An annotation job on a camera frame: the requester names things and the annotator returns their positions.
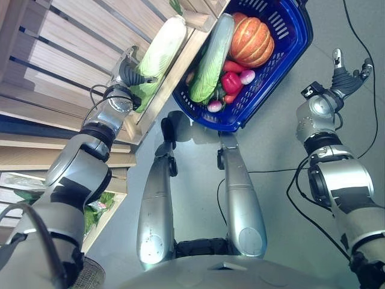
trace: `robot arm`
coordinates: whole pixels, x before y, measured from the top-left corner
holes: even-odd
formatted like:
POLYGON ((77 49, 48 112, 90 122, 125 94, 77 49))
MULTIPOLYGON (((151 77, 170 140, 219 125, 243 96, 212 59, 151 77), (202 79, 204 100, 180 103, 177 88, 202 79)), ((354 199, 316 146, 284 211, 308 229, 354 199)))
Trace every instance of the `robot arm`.
POLYGON ((341 242, 351 256, 350 268, 361 288, 385 287, 385 208, 373 200, 368 171, 344 146, 334 130, 334 114, 364 83, 372 70, 366 59, 362 71, 351 76, 340 49, 333 52, 333 85, 313 82, 302 91, 307 101, 297 110, 297 138, 309 156, 308 176, 315 201, 331 208, 341 242))
POLYGON ((84 206, 97 200, 107 187, 112 174, 105 162, 112 143, 127 114, 140 106, 140 99, 128 87, 156 81, 131 69, 132 51, 119 59, 103 96, 105 101, 51 165, 46 191, 33 205, 51 235, 67 284, 58 281, 63 276, 52 276, 36 228, 24 214, 7 245, 0 249, 2 288, 66 288, 81 271, 84 206))

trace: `red bell pepper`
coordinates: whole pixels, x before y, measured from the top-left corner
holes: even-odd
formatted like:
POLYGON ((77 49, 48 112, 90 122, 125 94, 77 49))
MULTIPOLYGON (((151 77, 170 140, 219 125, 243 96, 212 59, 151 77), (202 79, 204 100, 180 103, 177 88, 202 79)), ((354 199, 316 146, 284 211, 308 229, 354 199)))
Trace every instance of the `red bell pepper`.
POLYGON ((241 79, 235 72, 226 72, 221 78, 222 88, 228 94, 231 95, 242 88, 243 84, 241 79))

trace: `floor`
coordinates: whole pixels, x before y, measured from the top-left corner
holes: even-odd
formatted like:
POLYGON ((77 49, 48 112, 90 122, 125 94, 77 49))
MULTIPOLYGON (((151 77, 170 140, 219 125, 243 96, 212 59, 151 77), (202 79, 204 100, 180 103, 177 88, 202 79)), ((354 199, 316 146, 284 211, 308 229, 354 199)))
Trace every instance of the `floor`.
MULTIPOLYGON (((375 200, 384 205, 384 1, 346 2, 357 34, 367 44, 376 64, 380 128, 376 143, 362 158, 362 163, 372 176, 375 200)), ((348 28, 342 1, 309 1, 307 7, 314 30, 311 47, 247 126, 236 133, 249 170, 296 167, 305 156, 302 145, 295 138, 295 110, 304 101, 300 91, 314 80, 326 87, 330 85, 333 48, 343 50, 345 65, 350 71, 360 68, 367 57, 348 28)), ((344 127, 339 136, 357 155, 368 147, 374 134, 372 83, 371 76, 365 86, 349 98, 342 110, 344 127)), ((118 288, 123 281, 141 273, 135 249, 141 195, 153 153, 162 142, 160 120, 169 111, 178 109, 170 98, 137 151, 137 166, 128 172, 129 196, 89 251, 88 256, 106 271, 105 288, 118 288)), ((219 171, 216 164, 217 135, 215 131, 196 124, 190 131, 190 140, 179 142, 174 152, 179 167, 179 174, 171 179, 176 239, 223 237, 226 227, 215 196, 217 185, 224 177, 224 172, 219 171)), ((342 288, 358 288, 357 279, 342 255, 288 202, 285 190, 291 178, 292 172, 251 175, 268 236, 265 259, 331 280, 342 288)), ((301 176, 300 185, 309 192, 306 174, 301 176)), ((331 215, 303 201, 294 189, 291 195, 306 214, 334 239, 339 239, 331 215)))

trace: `blue plastic basket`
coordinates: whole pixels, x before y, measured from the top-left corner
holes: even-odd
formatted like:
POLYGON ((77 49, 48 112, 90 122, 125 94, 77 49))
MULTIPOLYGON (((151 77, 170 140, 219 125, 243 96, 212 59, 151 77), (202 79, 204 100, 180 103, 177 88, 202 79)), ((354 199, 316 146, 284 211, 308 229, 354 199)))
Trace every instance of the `blue plastic basket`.
POLYGON ((307 0, 297 1, 298 5, 293 0, 230 2, 226 13, 241 12, 258 17, 268 25, 274 39, 274 51, 267 63, 254 69, 253 82, 245 85, 234 102, 219 113, 210 113, 204 105, 191 101, 188 96, 185 80, 191 68, 198 65, 199 52, 173 92, 176 102, 192 120, 217 131, 236 131, 246 125, 313 40, 312 24, 305 9, 307 0))

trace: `orange pumpkin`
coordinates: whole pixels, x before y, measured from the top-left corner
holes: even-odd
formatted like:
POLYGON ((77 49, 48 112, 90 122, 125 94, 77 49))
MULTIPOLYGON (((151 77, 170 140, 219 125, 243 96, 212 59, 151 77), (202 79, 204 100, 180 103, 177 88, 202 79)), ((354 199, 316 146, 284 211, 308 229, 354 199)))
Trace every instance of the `orange pumpkin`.
POLYGON ((239 64, 254 68, 263 65, 274 50, 269 28, 258 18, 234 13, 235 32, 230 56, 239 64))

